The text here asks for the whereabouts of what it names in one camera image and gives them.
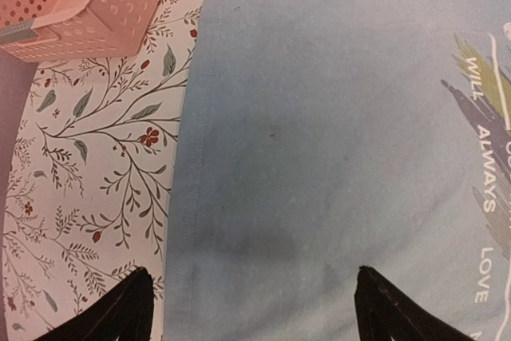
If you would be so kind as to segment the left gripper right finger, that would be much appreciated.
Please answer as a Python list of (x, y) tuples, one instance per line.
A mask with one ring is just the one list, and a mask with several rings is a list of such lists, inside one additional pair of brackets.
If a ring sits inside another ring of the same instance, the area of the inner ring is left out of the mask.
[(355, 312), (358, 335), (362, 341), (470, 339), (421, 308), (370, 266), (361, 266), (358, 270)]

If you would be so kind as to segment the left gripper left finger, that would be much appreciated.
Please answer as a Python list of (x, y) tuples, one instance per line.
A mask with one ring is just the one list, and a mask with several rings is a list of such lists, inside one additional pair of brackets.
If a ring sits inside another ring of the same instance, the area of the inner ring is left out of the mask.
[(38, 341), (145, 341), (151, 338), (153, 279), (138, 267), (95, 304)]

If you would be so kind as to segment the light blue t-shirt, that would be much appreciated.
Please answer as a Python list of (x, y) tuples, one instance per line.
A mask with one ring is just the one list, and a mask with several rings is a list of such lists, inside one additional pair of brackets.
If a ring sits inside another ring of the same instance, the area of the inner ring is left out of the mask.
[(205, 0), (167, 340), (360, 340), (375, 268), (510, 337), (510, 0)]

